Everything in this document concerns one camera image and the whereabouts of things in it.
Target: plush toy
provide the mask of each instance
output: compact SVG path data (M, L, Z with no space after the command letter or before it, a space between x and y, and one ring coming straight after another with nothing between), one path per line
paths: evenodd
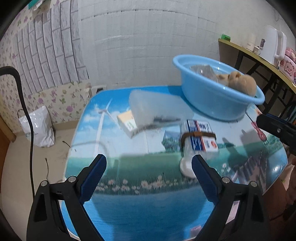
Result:
M218 74L217 78L219 83L226 83L226 86L234 90L252 97L256 94L257 84L252 76L233 71L230 74Z

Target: yellow table edge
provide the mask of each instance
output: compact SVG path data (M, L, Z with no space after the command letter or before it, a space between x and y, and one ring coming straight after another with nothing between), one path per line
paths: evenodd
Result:
M257 54L254 54L253 52L247 50L246 48L243 48L237 44L231 43L227 40L224 39L219 39L218 42L223 43L223 44L227 44L233 48L236 48L237 50L240 50L242 52L244 52L245 54L251 56L252 58L256 59L257 61L259 61L262 65L266 66L267 68L269 68L274 74L276 74L281 80L283 80L290 88L291 90L293 90L293 92L296 94L296 85L293 84L282 72L280 72L276 67L274 67L272 64L270 64L269 62L267 62L266 60L262 59L261 57L259 57Z

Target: white kettle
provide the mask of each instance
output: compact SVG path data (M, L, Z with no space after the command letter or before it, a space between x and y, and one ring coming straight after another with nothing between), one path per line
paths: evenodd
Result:
M265 25L258 55L277 68L285 57L286 47L286 35L270 25Z

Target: blue gripper pad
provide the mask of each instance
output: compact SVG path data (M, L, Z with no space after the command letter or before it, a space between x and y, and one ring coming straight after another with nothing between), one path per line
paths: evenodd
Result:
M206 198L209 202L214 205L218 204L219 193L222 189L222 184L220 182L220 175L216 172L214 168L208 166L201 155L195 155L192 158L192 170L200 183L202 190L205 193Z
M106 157L98 154L89 167L85 167L77 176L79 201L83 205L89 201L107 167Z

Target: human hand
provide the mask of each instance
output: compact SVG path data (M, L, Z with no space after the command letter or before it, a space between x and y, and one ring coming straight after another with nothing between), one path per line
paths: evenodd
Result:
M291 164L296 166L296 158L292 160ZM286 193L286 200L290 205L293 205L294 201L296 200L296 167L293 168L291 173L289 187Z

